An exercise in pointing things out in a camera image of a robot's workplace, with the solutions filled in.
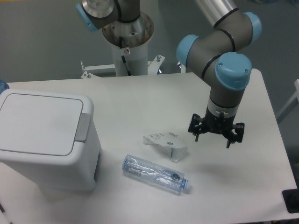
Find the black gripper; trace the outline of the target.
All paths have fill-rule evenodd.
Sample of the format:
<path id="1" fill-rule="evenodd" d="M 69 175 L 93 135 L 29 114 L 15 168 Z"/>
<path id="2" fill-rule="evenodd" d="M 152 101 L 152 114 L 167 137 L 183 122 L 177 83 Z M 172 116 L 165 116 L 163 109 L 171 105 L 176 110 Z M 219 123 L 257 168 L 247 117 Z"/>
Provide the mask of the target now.
<path id="1" fill-rule="evenodd" d="M 207 108 L 204 118 L 195 113 L 192 115 L 188 132 L 195 136 L 196 142 L 198 142 L 199 135 L 207 132 L 224 135 L 227 139 L 226 148 L 229 148 L 231 144 L 242 142 L 245 131 L 244 123 L 233 124 L 235 116 L 220 117 L 219 114 L 215 116 Z"/>

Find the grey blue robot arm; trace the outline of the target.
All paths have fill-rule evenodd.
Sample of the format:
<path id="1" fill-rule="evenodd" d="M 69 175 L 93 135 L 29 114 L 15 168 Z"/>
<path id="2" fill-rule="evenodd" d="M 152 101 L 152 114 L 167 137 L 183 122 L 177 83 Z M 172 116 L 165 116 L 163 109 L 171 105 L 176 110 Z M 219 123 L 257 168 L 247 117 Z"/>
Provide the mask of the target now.
<path id="1" fill-rule="evenodd" d="M 251 61 L 239 50 L 262 32 L 260 19 L 242 13 L 232 0 L 199 0 L 197 5 L 214 28 L 205 38 L 184 37 L 176 50 L 183 66 L 211 88 L 206 114 L 192 116 L 188 132 L 223 135 L 230 146 L 242 142 L 245 125 L 234 123 L 243 93 L 249 84 Z M 102 30 L 114 49 L 118 76 L 148 74 L 148 54 L 142 51 L 153 35 L 150 17 L 138 0 L 81 0 L 76 10 L 88 30 Z"/>

